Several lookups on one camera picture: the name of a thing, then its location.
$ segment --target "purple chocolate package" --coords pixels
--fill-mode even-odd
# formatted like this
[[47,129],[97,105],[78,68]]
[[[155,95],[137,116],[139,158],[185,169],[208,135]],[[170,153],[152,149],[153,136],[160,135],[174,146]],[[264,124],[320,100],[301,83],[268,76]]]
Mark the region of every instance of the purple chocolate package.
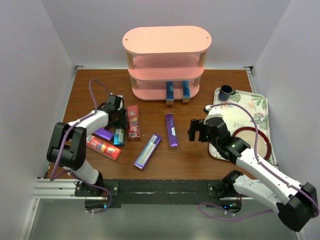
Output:
[[143,169],[145,167],[145,165],[147,164],[151,155],[153,154],[156,147],[160,143],[161,139],[162,139],[162,137],[157,134],[152,135],[152,137],[150,138],[150,140],[148,141],[148,143],[144,147],[142,153],[140,154],[140,156],[137,158],[137,160],[134,163],[134,165],[137,168]]
[[114,137],[114,134],[112,132],[109,132],[108,130],[105,130],[103,128],[99,128],[94,132],[94,134],[109,141]]
[[168,133],[169,146],[172,149],[176,149],[178,148],[178,138],[176,136],[174,115],[172,113],[167,113],[165,115],[165,122],[166,130]]

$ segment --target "white wall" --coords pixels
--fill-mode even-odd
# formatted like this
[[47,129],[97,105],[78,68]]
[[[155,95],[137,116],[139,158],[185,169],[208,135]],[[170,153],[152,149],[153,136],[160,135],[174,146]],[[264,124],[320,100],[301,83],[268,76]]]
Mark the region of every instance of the white wall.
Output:
[[[292,0],[254,65],[268,99],[271,140],[280,169],[320,195],[320,1]],[[305,229],[320,238],[320,217]]]
[[253,66],[290,0],[42,0],[75,65],[127,68],[123,35],[143,26],[196,25],[212,45],[206,67]]
[[16,240],[73,66],[40,0],[1,1],[0,34],[0,239]]

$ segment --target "pink shelf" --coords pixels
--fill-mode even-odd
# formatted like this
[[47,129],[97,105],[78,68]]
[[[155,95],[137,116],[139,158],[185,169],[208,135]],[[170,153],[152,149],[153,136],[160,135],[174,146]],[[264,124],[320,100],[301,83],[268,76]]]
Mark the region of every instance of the pink shelf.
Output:
[[138,81],[194,80],[205,70],[198,62],[199,57],[190,54],[136,56],[133,58],[134,69],[128,71]]
[[122,44],[128,53],[147,54],[201,54],[212,42],[210,33],[198,26],[137,27],[128,31]]
[[[167,99],[167,84],[165,81],[137,81],[138,88],[132,88],[133,94],[141,100],[166,100]],[[190,98],[193,98],[199,92],[200,86],[194,86],[194,80],[189,83]],[[175,81],[173,83],[174,99],[183,99],[182,81]]]

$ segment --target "wooden table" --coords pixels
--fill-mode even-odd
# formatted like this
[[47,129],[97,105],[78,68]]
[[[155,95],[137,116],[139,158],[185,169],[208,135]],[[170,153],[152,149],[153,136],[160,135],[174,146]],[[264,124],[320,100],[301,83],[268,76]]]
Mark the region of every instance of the wooden table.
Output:
[[[174,101],[174,105],[166,105],[162,101],[143,101],[137,99],[132,92],[128,70],[78,70],[66,108],[64,122],[74,121],[88,114],[93,108],[88,82],[98,79],[115,95],[123,95],[125,106],[138,105],[141,140],[129,142],[126,137],[125,146],[121,147],[122,156],[114,162],[91,149],[86,149],[86,159],[105,179],[183,179],[183,180],[217,180],[222,179],[232,170],[240,170],[249,177],[253,176],[232,163],[213,158],[209,154],[208,143],[189,142],[187,131],[191,119],[204,119],[203,108],[212,104],[215,89],[222,85],[230,85],[234,89],[251,92],[250,83],[245,70],[205,70],[201,78],[198,95],[189,103]],[[107,99],[103,87],[93,83],[93,92],[97,103]],[[178,138],[178,149],[170,150],[165,114],[173,113],[175,131]],[[153,133],[162,136],[162,141],[153,153],[143,170],[134,167]]]

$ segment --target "black mug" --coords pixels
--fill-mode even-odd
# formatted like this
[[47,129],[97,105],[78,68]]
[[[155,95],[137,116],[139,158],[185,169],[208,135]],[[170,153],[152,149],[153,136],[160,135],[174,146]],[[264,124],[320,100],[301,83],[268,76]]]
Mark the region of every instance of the black mug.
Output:
[[235,93],[236,93],[236,90],[232,89],[232,87],[228,85],[223,85],[220,88],[218,97],[222,102],[225,102],[230,98],[231,95]]

